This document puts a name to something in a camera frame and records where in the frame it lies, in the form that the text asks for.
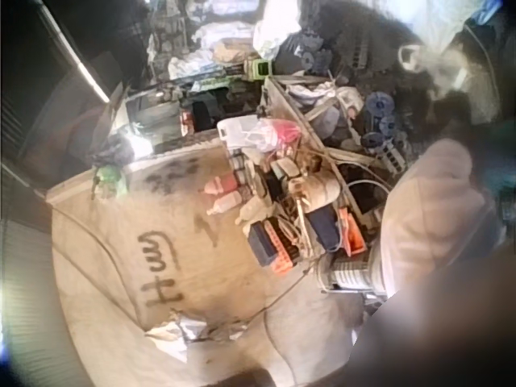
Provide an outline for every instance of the corrugated metal wall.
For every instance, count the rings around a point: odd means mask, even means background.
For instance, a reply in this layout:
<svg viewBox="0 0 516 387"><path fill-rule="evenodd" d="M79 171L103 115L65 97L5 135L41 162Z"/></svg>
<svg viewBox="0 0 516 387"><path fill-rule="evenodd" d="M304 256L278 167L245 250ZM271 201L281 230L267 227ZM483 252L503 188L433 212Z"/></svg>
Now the corrugated metal wall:
<svg viewBox="0 0 516 387"><path fill-rule="evenodd" d="M61 309L51 209L2 170L2 326L7 356L27 386L92 386Z"/></svg>

